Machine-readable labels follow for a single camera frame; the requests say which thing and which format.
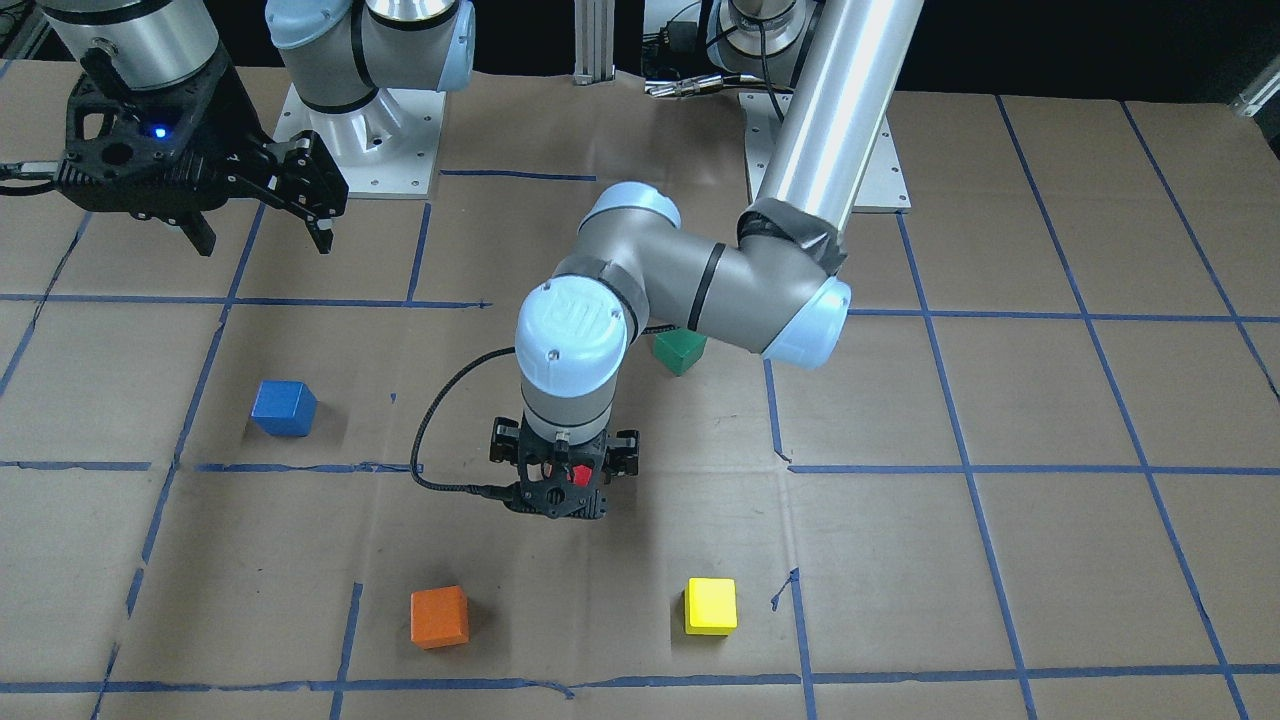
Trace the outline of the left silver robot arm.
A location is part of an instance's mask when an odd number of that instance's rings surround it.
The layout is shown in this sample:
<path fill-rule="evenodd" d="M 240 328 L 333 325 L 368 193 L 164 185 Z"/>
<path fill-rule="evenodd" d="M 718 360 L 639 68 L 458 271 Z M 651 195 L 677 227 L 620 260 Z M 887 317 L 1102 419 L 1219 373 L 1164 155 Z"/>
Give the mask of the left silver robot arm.
<path fill-rule="evenodd" d="M 602 487 L 635 475 L 639 437 L 609 433 L 620 369 L 652 319 L 814 369 L 852 301 L 844 231 L 922 13 L 919 1 L 828 1 L 736 245 L 685 231 L 654 187 L 607 188 L 573 247 L 518 311 L 522 416 L 498 418 L 490 459 L 512 486 L 471 493 L 516 512 L 596 519 Z"/>

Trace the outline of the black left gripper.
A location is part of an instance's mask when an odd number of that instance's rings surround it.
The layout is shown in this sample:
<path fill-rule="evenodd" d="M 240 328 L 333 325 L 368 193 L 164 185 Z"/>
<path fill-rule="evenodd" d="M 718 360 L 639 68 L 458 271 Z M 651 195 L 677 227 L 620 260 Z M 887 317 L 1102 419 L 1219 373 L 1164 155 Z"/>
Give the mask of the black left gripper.
<path fill-rule="evenodd" d="M 553 519 L 603 518 L 608 511 L 603 487 L 613 477 L 637 475 L 639 442 L 637 430 L 620 430 L 614 436 L 603 430 L 581 445 L 547 441 L 526 423 L 497 418 L 492 428 L 490 460 L 516 466 L 518 480 L 507 487 L 490 487 L 488 497 L 515 512 Z M 590 486 L 576 487 L 570 482 L 568 471 L 575 464 L 593 468 Z"/>

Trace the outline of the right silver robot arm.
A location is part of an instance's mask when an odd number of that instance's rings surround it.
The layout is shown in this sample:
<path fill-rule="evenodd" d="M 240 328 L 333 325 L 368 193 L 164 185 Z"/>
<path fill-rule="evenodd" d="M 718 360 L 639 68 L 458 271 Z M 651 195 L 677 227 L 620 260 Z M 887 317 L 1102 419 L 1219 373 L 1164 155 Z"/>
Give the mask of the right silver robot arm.
<path fill-rule="evenodd" d="M 61 159 L 4 165 L 3 192 L 22 179 L 26 193 L 155 219 L 202 256 L 216 243 L 204 215 L 230 199 L 300 218 L 316 250 L 330 252 L 349 169 L 415 141 L 396 91 L 461 91 L 474 68 L 470 1 L 270 1 L 270 40 L 306 119 L 273 140 L 204 3 L 38 6 L 82 76 Z"/>

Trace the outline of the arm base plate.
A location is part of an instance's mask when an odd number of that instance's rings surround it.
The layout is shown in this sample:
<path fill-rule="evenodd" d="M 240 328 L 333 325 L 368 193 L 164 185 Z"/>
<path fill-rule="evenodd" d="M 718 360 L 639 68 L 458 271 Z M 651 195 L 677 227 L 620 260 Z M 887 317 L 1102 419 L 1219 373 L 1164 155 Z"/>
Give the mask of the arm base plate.
<path fill-rule="evenodd" d="M 381 88 L 365 108 L 325 114 L 306 106 L 291 86 L 274 140 L 316 131 L 352 199 L 428 199 L 448 97 L 429 90 Z"/>
<path fill-rule="evenodd" d="M 745 115 L 745 167 L 748 176 L 748 202 L 760 193 L 765 176 L 771 173 L 774 151 L 783 140 L 783 123 L 776 117 L 769 95 L 764 90 L 744 90 L 739 104 Z M 860 183 L 849 210 L 859 214 L 906 213 L 913 208 L 902 164 L 886 118 L 873 135 L 849 142 L 841 129 L 818 129 L 801 133 L 795 161 L 796 178 L 808 190 L 835 190 L 836 197 L 823 206 L 833 209 L 844 197 L 841 190 L 860 169 Z"/>

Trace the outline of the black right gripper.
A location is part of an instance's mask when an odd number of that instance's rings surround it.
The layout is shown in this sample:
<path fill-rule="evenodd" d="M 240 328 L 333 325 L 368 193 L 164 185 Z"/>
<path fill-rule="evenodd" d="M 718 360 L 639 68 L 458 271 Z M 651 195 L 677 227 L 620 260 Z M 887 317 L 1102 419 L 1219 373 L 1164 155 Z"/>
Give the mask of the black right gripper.
<path fill-rule="evenodd" d="M 229 199 L 257 199 L 302 219 L 316 250 L 332 251 L 333 218 L 349 192 L 339 167 L 316 132 L 271 140 L 227 51 L 150 91 L 128 87 L 104 50 L 88 50 L 79 63 L 55 174 L 69 200 L 173 222 L 210 258 L 218 234 L 197 214 Z"/>

